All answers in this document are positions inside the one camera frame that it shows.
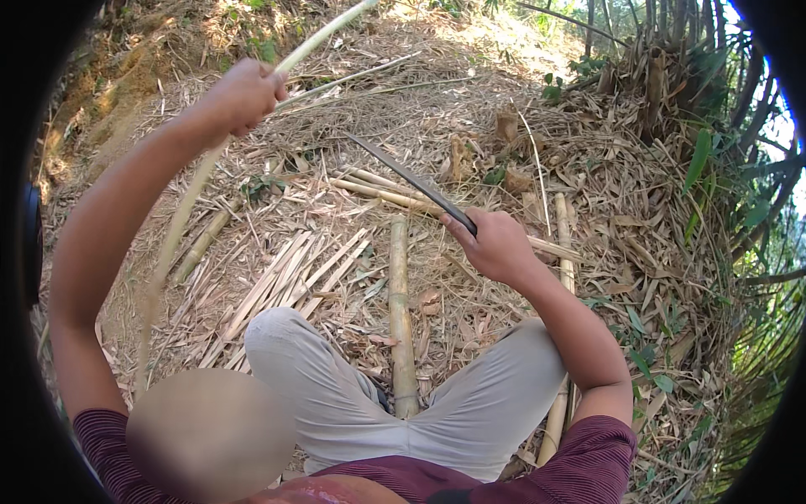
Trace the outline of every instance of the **maroon shirt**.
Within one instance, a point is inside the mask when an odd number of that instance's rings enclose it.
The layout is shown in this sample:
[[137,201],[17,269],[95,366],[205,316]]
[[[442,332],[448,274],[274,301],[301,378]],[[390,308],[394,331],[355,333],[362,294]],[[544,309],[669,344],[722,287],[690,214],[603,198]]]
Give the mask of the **maroon shirt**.
[[[116,411],[84,410],[73,423],[81,447],[101,482],[120,504],[180,504],[148,483],[126,448],[128,418]],[[320,471],[372,480],[418,504],[618,504],[627,490],[635,434],[609,416],[582,419],[563,437],[551,460],[527,476],[483,484],[441,465],[407,456],[346,462]]]

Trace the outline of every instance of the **hand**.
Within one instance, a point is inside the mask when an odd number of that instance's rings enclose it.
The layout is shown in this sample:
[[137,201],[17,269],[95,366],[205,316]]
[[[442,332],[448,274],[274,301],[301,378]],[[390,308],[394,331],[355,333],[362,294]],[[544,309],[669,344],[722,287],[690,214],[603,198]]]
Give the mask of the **hand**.
[[211,125],[209,146],[220,144],[231,133],[244,136],[285,100],[285,72],[274,73],[258,60],[239,61],[194,107]]
[[490,214],[479,208],[468,208],[465,213],[478,227],[475,238],[448,214],[443,214],[439,222],[459,241],[470,264],[482,275],[517,288],[526,269],[542,264],[534,256],[523,226],[506,212]]

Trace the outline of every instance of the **machete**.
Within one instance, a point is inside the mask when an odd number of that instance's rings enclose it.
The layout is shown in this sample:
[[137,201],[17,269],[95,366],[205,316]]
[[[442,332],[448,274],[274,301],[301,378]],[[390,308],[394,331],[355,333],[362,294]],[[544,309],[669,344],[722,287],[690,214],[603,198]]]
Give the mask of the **machete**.
[[401,165],[391,157],[389,157],[386,152],[380,150],[379,147],[370,144],[366,140],[360,139],[359,137],[347,133],[345,131],[347,137],[356,142],[360,145],[365,151],[372,154],[378,161],[387,165],[391,168],[395,173],[406,179],[408,183],[416,187],[420,192],[428,196],[434,203],[441,206],[443,210],[445,210],[451,217],[458,220],[470,231],[470,234],[476,236],[478,230],[476,229],[476,225],[471,221],[459,208],[456,207],[453,203],[449,202],[439,191],[437,191],[431,184],[422,180],[417,175],[414,175],[412,171],[405,166]]

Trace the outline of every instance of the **shirt sleeve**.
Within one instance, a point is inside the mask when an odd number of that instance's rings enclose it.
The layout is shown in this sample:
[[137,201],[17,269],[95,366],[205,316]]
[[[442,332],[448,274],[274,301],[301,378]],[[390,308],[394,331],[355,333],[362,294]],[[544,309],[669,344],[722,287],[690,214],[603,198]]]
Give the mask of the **shirt sleeve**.
[[158,490],[137,470],[126,446],[127,422],[126,415],[100,408],[84,410],[73,421],[81,449],[106,491],[118,504],[186,504]]
[[568,429],[546,465],[513,481],[480,485],[470,502],[619,504],[635,453],[635,434],[621,420],[587,417]]

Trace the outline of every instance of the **leg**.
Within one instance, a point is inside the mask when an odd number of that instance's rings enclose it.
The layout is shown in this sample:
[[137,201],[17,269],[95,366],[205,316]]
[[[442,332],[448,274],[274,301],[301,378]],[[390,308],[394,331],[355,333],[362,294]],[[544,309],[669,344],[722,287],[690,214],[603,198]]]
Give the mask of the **leg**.
[[386,413],[375,386],[291,308],[260,313],[246,331],[252,373],[294,405],[305,472],[406,454],[407,427]]
[[430,408],[409,420],[412,456],[495,481],[546,416],[564,377],[543,322],[517,325],[440,385]]

